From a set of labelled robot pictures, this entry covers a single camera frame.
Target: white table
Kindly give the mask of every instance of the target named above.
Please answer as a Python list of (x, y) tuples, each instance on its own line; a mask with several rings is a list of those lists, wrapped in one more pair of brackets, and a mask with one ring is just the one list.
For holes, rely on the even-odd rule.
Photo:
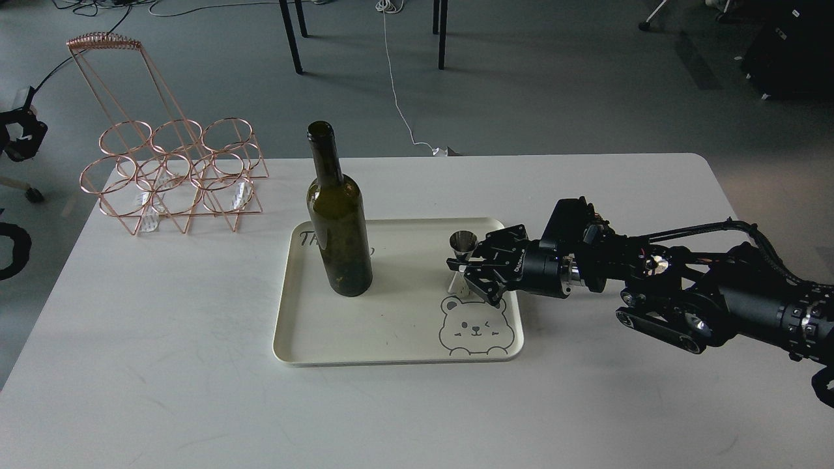
[[(269, 160), (231, 233), (129, 236), (92, 214), (8, 383), (0, 466), (822, 467), (818, 369), (744, 337), (694, 356), (617, 321), (621, 284), (519, 293), (512, 361), (294, 368), (272, 351), (309, 159)], [(618, 233), (732, 216), (694, 154), (343, 159), (369, 219), (491, 216), (538, 238), (585, 195)], [(744, 238), (710, 234), (694, 250)]]

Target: white tray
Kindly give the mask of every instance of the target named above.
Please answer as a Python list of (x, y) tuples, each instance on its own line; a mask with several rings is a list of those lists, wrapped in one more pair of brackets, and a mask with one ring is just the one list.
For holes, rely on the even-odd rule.
[(362, 295), (330, 289), (310, 222), (293, 231), (274, 352), (299, 366), (505, 361), (524, 344), (515, 292), (500, 309), (447, 293), (459, 229), (480, 240), (496, 219), (368, 220), (374, 282)]

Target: dark green glass bottle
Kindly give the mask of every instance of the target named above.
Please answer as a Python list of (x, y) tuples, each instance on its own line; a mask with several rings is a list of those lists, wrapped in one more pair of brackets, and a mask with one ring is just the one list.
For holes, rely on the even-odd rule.
[(307, 191), (307, 210), (313, 222), (327, 279), (336, 293), (364, 293), (374, 278), (370, 269), (368, 232), (359, 186), (342, 174), (333, 128), (316, 121), (307, 128), (316, 179)]

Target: jigger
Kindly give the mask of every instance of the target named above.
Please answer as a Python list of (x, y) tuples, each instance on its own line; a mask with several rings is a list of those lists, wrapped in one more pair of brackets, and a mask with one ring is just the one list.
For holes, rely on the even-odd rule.
[[(466, 262), (475, 251), (478, 245), (478, 237), (471, 231), (461, 230), (455, 231), (449, 237), (449, 246), (455, 252), (455, 258), (460, 262)], [(455, 295), (458, 298), (465, 298), (469, 296), (469, 286), (464, 279), (465, 266), (461, 266), (460, 270), (452, 275), (452, 281), (449, 283), (449, 294)]]

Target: bear drawing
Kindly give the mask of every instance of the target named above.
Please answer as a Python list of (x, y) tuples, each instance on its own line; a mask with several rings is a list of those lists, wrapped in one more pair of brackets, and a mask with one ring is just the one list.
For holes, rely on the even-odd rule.
[(507, 355), (507, 349), (515, 341), (515, 332), (504, 311), (507, 304), (501, 300), (496, 309), (483, 301), (462, 301), (457, 296), (447, 296), (440, 303), (445, 315), (440, 329), (440, 344), (449, 355), (494, 354)]

